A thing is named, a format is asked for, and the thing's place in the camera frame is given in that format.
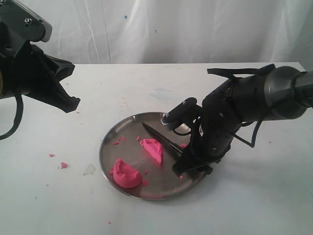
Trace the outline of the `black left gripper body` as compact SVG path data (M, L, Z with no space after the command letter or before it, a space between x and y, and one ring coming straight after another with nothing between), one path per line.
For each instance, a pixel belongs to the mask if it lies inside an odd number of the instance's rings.
M8 44L0 44L0 98L18 93L35 100L48 97L49 56L38 46L25 43L16 52Z

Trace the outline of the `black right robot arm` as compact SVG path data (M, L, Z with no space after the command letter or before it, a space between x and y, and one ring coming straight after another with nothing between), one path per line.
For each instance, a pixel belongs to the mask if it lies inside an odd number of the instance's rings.
M313 105L313 74L274 64L259 69L208 69L226 80L197 104L194 97L172 109L163 123L171 131L185 124L190 141L172 169L177 176L196 169L210 174L238 138L240 128L254 124L250 147L264 121L301 117Z

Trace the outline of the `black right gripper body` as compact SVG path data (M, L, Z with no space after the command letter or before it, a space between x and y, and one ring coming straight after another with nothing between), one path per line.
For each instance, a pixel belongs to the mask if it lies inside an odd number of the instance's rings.
M188 124L191 128L188 159L211 164L219 162L229 151L233 135L242 123L235 93L238 85L223 83L198 106L198 118Z

